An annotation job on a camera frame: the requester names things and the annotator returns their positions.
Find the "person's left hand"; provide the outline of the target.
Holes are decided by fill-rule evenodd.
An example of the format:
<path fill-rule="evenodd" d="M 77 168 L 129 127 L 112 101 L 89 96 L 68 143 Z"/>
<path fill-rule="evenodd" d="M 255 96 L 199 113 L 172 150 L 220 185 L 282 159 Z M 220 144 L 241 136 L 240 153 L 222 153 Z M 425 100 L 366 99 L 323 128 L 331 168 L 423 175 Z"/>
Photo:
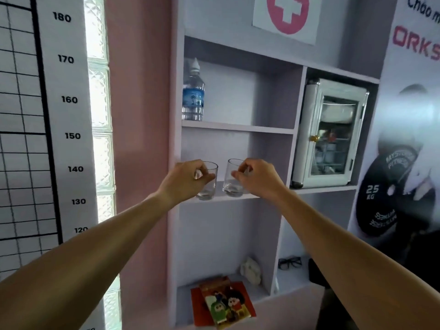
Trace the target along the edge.
<path fill-rule="evenodd" d="M 156 192 L 168 209 L 195 197 L 204 188 L 197 185 L 196 172 L 208 173 L 200 159 L 179 162 L 170 170 Z"/>

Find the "person's right hand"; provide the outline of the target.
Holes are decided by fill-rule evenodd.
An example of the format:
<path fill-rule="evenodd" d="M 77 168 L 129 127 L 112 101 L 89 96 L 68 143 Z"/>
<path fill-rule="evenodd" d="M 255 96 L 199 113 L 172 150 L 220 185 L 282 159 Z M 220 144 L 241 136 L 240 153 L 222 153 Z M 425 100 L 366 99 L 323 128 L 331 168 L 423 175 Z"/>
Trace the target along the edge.
<path fill-rule="evenodd" d="M 249 184 L 242 184 L 250 194 L 272 203 L 293 196 L 293 193 L 279 177 L 275 167 L 267 161 L 247 158 L 238 169 L 240 172 L 245 170 L 253 172 Z"/>

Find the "clear drinking glass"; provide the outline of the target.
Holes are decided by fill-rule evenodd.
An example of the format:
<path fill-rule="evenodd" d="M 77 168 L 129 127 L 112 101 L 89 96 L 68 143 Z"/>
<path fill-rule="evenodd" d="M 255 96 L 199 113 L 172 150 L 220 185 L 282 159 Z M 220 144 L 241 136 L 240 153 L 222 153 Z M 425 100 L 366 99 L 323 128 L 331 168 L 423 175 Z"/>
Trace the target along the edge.
<path fill-rule="evenodd" d="M 195 196 L 199 200 L 208 201 L 211 200 L 216 192 L 218 165 L 211 161 L 203 161 L 206 170 L 209 174 L 213 174 L 215 177 L 209 183 L 207 183 L 203 189 Z"/>
<path fill-rule="evenodd" d="M 229 197 L 240 198 L 244 194 L 250 194 L 243 185 L 232 176 L 233 171 L 238 171 L 240 165 L 244 162 L 242 159 L 229 159 L 225 168 L 223 192 Z"/>

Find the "person's right forearm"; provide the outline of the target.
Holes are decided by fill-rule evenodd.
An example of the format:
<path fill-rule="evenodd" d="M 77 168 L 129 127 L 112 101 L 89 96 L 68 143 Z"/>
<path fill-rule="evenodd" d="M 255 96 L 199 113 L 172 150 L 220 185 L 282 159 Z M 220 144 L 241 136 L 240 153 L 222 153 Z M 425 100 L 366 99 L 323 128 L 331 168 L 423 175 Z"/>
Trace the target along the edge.
<path fill-rule="evenodd" d="M 440 330 L 440 293 L 285 186 L 273 203 L 359 330 Z"/>

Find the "person's left forearm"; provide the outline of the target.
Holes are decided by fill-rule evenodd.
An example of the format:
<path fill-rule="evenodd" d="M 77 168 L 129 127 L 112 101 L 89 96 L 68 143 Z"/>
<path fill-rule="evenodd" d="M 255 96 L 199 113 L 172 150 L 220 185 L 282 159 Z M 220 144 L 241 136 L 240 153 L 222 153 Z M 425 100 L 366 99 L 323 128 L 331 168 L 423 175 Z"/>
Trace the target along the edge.
<path fill-rule="evenodd" d="M 80 330 L 171 205 L 157 191 L 8 276 L 0 282 L 0 330 Z"/>

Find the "pale lilac shelf unit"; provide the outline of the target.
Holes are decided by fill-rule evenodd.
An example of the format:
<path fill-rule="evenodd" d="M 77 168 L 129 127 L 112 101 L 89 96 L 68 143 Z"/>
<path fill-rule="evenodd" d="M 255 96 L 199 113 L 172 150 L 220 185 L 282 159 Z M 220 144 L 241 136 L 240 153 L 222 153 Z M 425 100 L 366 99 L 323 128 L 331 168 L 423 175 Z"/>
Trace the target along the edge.
<path fill-rule="evenodd" d="M 212 200 L 192 198 L 168 214 L 168 322 L 196 330 L 190 290 L 228 275 L 243 281 L 257 317 L 240 328 L 315 330 L 325 289 L 308 278 L 304 247 L 281 214 L 251 194 L 223 192 L 229 159 L 272 163 L 289 186 L 305 86 L 327 79 L 366 88 L 368 102 L 351 181 L 304 188 L 299 196 L 347 228 L 358 190 L 396 0 L 322 0 L 315 45 L 252 26 L 255 0 L 172 0 L 170 167 L 201 159 L 218 165 Z M 182 120 L 184 79 L 194 58 L 205 82 L 202 121 Z M 241 276 L 253 258 L 261 284 Z M 278 270 L 299 256 L 301 268 Z"/>

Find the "clear plastic water bottle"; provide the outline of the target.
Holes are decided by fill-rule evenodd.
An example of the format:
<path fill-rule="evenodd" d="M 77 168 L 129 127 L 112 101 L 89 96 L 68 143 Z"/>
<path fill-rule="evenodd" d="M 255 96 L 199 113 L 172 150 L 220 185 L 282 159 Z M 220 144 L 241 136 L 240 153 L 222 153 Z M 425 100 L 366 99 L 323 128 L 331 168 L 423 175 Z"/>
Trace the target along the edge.
<path fill-rule="evenodd" d="M 205 82 L 200 76 L 197 58 L 190 63 L 189 73 L 184 79 L 182 96 L 182 120 L 202 121 L 205 101 Z"/>

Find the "crumpled white cloth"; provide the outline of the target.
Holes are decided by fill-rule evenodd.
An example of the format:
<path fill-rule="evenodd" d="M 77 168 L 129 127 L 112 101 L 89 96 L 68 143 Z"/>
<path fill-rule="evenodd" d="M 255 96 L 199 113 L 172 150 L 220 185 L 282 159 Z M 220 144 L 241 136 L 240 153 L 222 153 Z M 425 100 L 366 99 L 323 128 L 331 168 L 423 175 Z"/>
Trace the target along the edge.
<path fill-rule="evenodd" d="M 261 284 L 261 268 L 253 258 L 248 256 L 240 264 L 239 271 L 241 276 L 245 277 L 252 285 L 258 286 Z"/>

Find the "white glass-door medicine cabinet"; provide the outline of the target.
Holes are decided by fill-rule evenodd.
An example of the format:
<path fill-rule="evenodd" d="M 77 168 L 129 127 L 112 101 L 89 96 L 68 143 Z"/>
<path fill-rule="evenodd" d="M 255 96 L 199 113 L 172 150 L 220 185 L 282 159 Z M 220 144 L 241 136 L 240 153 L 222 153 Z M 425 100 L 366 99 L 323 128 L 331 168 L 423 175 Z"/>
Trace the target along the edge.
<path fill-rule="evenodd" d="M 310 81 L 301 108 L 291 187 L 340 187 L 351 181 L 365 108 L 365 88 L 326 79 Z M 356 104 L 350 124 L 320 121 L 323 103 Z"/>

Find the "black-framed eyeglasses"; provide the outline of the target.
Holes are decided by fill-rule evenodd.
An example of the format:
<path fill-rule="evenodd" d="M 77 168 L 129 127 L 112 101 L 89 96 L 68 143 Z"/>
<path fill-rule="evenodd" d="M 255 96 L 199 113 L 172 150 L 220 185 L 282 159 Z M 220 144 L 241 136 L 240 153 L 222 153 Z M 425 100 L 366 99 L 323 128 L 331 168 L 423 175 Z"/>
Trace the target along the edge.
<path fill-rule="evenodd" d="M 299 256 L 289 256 L 287 258 L 278 259 L 278 270 L 288 271 L 290 268 L 301 268 L 302 260 Z"/>

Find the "glass block window strip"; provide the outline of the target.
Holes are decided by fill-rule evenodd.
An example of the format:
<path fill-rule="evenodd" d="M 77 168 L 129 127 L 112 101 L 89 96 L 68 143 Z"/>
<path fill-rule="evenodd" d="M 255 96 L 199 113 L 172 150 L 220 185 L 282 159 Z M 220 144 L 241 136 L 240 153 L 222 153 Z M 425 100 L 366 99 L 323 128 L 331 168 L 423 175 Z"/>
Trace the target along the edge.
<path fill-rule="evenodd" d="M 84 0 L 98 222 L 116 212 L 110 71 L 104 0 Z"/>

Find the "white gauze pack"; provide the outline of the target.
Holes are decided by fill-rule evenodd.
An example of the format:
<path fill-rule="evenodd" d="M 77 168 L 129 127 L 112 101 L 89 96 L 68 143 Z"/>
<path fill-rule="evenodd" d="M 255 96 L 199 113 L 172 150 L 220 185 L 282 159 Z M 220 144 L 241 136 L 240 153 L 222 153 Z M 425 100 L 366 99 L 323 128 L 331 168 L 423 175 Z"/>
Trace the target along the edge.
<path fill-rule="evenodd" d="M 333 124 L 350 124 L 356 108 L 356 104 L 323 103 L 320 121 Z"/>

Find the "cartoon print box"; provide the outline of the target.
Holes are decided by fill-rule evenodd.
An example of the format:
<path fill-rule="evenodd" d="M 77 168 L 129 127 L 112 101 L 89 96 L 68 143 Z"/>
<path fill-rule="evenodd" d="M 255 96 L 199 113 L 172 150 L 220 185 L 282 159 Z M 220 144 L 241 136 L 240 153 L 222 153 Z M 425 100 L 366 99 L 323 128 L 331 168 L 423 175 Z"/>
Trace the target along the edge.
<path fill-rule="evenodd" d="M 217 277 L 199 284 L 203 300 L 216 330 L 225 330 L 236 323 L 252 318 L 245 294 L 228 276 Z"/>

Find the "white sign with red cross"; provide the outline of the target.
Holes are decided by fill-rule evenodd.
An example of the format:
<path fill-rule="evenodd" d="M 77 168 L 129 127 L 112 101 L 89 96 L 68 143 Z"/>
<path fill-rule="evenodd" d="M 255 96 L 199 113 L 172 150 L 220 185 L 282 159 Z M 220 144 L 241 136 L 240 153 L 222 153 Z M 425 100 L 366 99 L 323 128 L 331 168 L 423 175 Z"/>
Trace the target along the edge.
<path fill-rule="evenodd" d="M 252 26 L 315 45 L 322 0 L 255 0 Z"/>

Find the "gym poster with weight plate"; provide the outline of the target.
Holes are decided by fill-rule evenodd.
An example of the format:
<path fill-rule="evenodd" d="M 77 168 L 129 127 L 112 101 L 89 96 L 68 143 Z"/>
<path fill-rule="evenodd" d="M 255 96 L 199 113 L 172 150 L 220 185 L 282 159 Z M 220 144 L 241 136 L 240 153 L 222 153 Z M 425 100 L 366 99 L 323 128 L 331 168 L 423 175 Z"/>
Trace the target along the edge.
<path fill-rule="evenodd" d="M 438 246 L 440 0 L 396 0 L 348 230 L 401 265 Z"/>

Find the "white height chart with grid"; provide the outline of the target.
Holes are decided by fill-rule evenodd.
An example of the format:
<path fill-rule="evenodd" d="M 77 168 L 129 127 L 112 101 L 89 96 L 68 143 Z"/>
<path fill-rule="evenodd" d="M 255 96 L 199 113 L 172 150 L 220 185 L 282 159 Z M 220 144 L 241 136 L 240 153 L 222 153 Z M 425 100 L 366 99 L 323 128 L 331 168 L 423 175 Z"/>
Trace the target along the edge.
<path fill-rule="evenodd" d="M 0 0 L 0 282 L 96 226 L 83 0 Z"/>

